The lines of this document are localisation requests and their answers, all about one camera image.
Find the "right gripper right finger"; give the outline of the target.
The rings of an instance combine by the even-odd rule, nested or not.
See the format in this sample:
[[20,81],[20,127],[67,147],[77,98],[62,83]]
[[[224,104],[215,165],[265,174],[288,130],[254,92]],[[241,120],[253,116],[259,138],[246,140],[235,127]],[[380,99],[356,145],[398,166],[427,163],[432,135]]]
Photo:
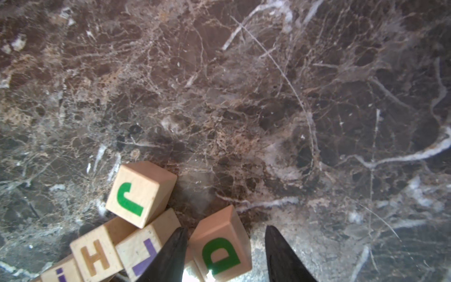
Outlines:
[[266,227],[265,252],[270,282],[317,282],[275,226]]

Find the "wooden block letter L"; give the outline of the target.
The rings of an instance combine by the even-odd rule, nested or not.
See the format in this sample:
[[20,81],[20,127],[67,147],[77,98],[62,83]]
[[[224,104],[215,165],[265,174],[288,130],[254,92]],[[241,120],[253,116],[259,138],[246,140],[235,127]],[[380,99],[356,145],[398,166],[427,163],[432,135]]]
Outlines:
[[168,209],[143,229],[134,231],[116,246],[116,251],[130,281],[138,280],[173,232],[180,226],[175,211]]

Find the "wooden block letter H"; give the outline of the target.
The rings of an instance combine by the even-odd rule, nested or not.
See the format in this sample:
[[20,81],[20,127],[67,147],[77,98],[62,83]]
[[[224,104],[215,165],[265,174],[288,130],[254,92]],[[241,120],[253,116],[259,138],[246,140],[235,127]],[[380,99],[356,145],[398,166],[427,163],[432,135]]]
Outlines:
[[105,282],[123,270],[116,246],[137,227],[115,217],[70,244],[82,278],[86,282]]

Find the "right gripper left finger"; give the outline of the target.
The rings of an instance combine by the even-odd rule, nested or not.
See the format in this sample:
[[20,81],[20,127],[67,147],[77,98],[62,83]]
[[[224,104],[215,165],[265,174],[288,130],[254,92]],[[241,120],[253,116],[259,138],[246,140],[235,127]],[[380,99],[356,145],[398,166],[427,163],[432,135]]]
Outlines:
[[177,228],[137,281],[181,282],[187,250],[187,234],[187,228]]

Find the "wooden block letter D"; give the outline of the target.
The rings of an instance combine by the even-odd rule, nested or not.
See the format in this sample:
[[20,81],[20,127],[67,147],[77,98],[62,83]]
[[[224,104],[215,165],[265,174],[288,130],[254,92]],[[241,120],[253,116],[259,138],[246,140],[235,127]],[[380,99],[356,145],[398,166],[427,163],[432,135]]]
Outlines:
[[205,281],[227,282],[253,268],[250,238],[233,205],[201,220],[189,248]]

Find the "wooden block letter I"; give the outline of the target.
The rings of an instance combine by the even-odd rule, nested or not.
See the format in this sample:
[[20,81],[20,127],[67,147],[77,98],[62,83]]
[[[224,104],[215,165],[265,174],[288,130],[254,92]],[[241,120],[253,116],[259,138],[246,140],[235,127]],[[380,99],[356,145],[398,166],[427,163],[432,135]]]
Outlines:
[[41,274],[42,282],[83,282],[73,255],[69,255]]

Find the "wooden block letter J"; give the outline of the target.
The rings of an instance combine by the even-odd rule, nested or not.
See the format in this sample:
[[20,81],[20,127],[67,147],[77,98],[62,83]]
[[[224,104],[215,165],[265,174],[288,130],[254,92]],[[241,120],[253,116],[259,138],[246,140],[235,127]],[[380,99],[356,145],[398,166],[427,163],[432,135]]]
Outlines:
[[106,209],[142,229],[165,211],[176,181],[177,175],[152,162],[122,164]]

